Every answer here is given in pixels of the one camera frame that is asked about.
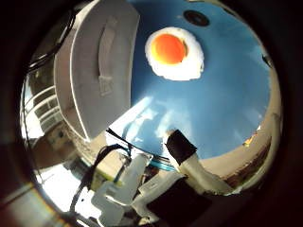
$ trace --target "black cable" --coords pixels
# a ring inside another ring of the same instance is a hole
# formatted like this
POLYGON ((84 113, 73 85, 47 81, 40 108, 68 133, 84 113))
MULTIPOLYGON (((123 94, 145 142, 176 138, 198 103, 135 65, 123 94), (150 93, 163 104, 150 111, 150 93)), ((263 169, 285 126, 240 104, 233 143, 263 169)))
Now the black cable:
POLYGON ((26 151, 28 152, 28 156, 30 157, 31 160, 31 164, 33 166, 34 169, 37 170, 37 173, 40 177, 41 183, 43 183, 43 178, 41 176, 41 172, 38 168, 38 165, 36 163, 36 159, 34 157, 32 148, 31 148, 31 144, 28 138, 28 131, 27 131, 27 120, 26 120, 26 84, 27 84, 27 77, 25 77, 24 82, 23 82, 23 93, 22 93, 22 113, 23 113, 23 123, 25 125, 25 132, 26 132, 26 151))
POLYGON ((69 32, 71 31, 71 29, 73 28, 73 25, 75 23, 76 20, 76 12, 71 9, 70 12, 70 17, 67 23, 67 26, 65 27, 62 36, 60 37, 59 41, 55 44, 55 46, 48 51, 47 53, 43 54, 42 56, 36 58, 34 61, 32 61, 29 64, 29 67, 27 69, 27 72, 30 73, 40 67, 42 67, 43 65, 45 65, 48 61, 50 61, 52 59, 52 57, 54 57, 58 51, 60 50, 60 48, 62 47, 66 37, 68 36, 69 32))
MULTIPOLYGON (((110 135, 112 135, 115 139, 119 140, 121 143, 125 144, 125 147, 128 148, 128 155, 130 156, 130 152, 133 148, 136 148, 138 150, 141 150, 145 153, 149 153, 149 154, 152 154, 142 148, 138 148, 136 147, 135 145, 129 143, 127 140, 125 140, 124 138, 122 138, 121 136, 119 136, 117 133, 115 133, 111 128, 107 128, 106 132, 108 132, 110 135)), ((172 166, 170 161, 169 161, 169 158, 165 158, 165 157, 162 157, 162 156, 159 156, 159 155, 155 155, 155 154, 152 154, 153 155, 153 160, 156 160, 162 164, 165 164, 165 165, 168 165, 168 166, 172 166)))
POLYGON ((113 183, 117 183, 122 175, 122 173, 124 172, 125 170, 125 165, 123 164, 122 167, 120 168, 120 170, 117 172, 114 180, 113 180, 113 183))
POLYGON ((75 211, 75 207, 76 207, 76 203, 80 197, 80 193, 81 191, 83 190, 83 188, 85 186, 87 186, 88 189, 90 189, 91 187, 91 182, 93 181, 93 177, 94 177, 94 172, 97 168, 97 165, 114 149, 118 149, 118 148, 123 148, 121 145, 119 144, 115 144, 115 145, 111 145, 111 146, 106 146, 106 147, 103 147, 100 152, 98 153, 98 156, 97 156, 97 159, 96 161, 94 162, 94 164, 92 166, 89 167, 89 169, 86 171, 86 173, 84 174, 82 180, 81 180, 81 183, 73 197, 73 200, 70 204, 70 207, 69 207, 69 211, 72 212, 72 213, 76 213, 75 211))

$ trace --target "egg white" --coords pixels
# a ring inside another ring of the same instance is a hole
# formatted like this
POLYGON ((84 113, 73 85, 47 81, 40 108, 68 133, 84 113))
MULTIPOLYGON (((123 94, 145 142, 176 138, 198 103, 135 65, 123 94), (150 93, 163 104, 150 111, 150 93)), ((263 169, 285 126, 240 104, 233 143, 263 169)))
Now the egg white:
POLYGON ((188 31, 179 27, 166 27, 155 31, 145 44, 145 54, 152 71, 160 77, 172 80, 198 79, 204 70, 204 53, 195 37, 188 31), (184 41, 187 46, 187 55, 182 62, 176 64, 164 64, 152 56, 152 41, 162 34, 173 35, 184 41))

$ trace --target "black object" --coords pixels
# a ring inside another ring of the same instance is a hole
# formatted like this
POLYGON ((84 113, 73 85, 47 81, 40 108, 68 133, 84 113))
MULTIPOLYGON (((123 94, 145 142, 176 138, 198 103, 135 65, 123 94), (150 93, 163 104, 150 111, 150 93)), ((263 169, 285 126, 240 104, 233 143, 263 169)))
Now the black object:
POLYGON ((175 184, 147 207, 172 227, 185 227, 199 217, 211 204, 211 200, 200 196, 185 181, 175 184))
MULTIPOLYGON (((117 140, 117 143, 120 144, 121 146, 124 146, 125 148, 128 148, 127 151, 131 151, 133 148, 136 148, 138 150, 141 150, 145 153, 149 153, 148 151, 142 149, 142 148, 138 148, 136 147, 135 145, 129 143, 128 141, 126 141, 125 139, 123 139, 121 136, 119 136, 117 133, 115 133, 111 128, 108 128, 106 130, 106 132, 108 132, 111 136, 113 136, 115 138, 115 140, 117 140)), ((152 160, 155 161, 156 163, 161 163, 163 165, 166 165, 166 166, 171 166, 172 165, 170 164, 170 161, 168 158, 164 158, 162 156, 158 156, 158 155, 153 155, 153 158, 152 160)))
POLYGON ((272 68, 272 65, 271 65, 271 62, 270 62, 268 56, 262 55, 262 59, 263 59, 263 61, 264 61, 270 68, 272 68))
POLYGON ((180 165, 197 150, 186 137, 179 131, 174 131, 168 138, 166 143, 170 155, 180 165))
POLYGON ((208 18, 199 11, 196 10, 186 10, 183 12, 183 16, 188 22, 195 26, 208 26, 208 18))

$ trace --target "black strap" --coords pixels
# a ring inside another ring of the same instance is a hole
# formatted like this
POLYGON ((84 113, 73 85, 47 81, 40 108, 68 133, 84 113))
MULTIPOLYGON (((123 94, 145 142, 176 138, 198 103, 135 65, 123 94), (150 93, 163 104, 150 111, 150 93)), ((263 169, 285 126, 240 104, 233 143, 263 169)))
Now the black strap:
POLYGON ((94 177, 94 172, 97 168, 97 165, 114 149, 118 149, 118 148, 124 148, 121 145, 115 144, 115 145, 111 145, 111 146, 106 146, 103 147, 100 152, 98 153, 97 159, 94 162, 94 164, 92 166, 89 167, 89 169, 87 170, 87 172, 85 173, 85 175, 83 176, 81 183, 73 197, 73 200, 70 204, 70 208, 69 211, 72 213, 75 213, 75 206, 76 203, 79 199, 80 193, 83 190, 83 188, 85 186, 87 186, 90 189, 91 186, 91 182, 93 181, 93 177, 94 177))
POLYGON ((179 165, 197 150, 179 130, 174 131, 172 135, 169 136, 166 146, 170 155, 179 165))

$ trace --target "orange yolk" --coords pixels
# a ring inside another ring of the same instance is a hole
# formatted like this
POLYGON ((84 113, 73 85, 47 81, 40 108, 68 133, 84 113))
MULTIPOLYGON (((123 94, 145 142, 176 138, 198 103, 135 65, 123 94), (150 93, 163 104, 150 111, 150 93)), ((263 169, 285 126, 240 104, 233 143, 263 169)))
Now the orange yolk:
POLYGON ((159 35, 151 43, 151 55, 163 64, 180 63, 186 53, 183 42, 173 35, 159 35))

